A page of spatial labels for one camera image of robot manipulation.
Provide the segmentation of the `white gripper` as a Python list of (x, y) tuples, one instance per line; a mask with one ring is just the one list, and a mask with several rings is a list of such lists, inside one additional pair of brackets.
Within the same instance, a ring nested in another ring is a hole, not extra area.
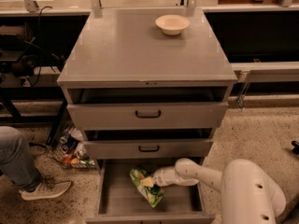
[(198, 180), (179, 175), (174, 167), (164, 167), (154, 172), (151, 177), (149, 176), (141, 179), (140, 183), (143, 187), (150, 188), (154, 185), (159, 187), (166, 187), (170, 185), (194, 186), (198, 184)]

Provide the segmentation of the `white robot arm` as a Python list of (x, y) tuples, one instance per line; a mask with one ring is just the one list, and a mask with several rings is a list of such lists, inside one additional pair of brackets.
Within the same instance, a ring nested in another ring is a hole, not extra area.
[(230, 161), (222, 171), (182, 158), (141, 180), (144, 187), (204, 183), (221, 194), (222, 224), (277, 224), (286, 207), (281, 187), (257, 164)]

